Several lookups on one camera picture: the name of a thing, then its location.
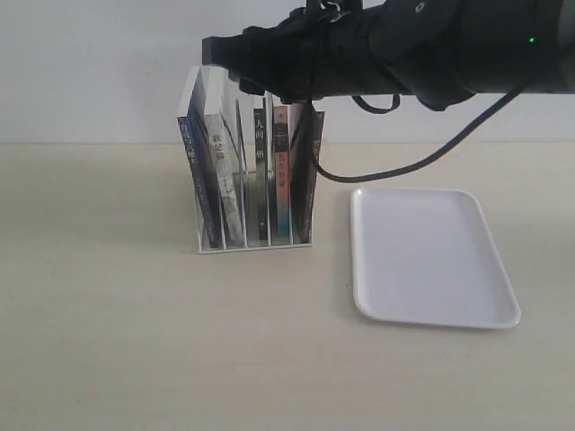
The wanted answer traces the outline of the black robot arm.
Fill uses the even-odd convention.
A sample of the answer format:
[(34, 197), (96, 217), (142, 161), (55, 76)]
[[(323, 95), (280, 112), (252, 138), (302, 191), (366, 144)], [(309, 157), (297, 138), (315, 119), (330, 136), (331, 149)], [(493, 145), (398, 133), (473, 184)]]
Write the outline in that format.
[(286, 104), (393, 95), (442, 111), (478, 94), (573, 93), (574, 4), (309, 1), (201, 49), (243, 92)]

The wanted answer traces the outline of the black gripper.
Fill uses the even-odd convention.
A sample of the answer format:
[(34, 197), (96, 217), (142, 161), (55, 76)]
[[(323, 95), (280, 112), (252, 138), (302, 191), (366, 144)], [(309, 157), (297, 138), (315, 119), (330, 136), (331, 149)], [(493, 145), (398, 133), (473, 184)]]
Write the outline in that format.
[(307, 1), (271, 26), (245, 27), (230, 37), (201, 41), (203, 66), (226, 67), (243, 92), (271, 92), (286, 103), (309, 98), (320, 32), (341, 18), (340, 1)]

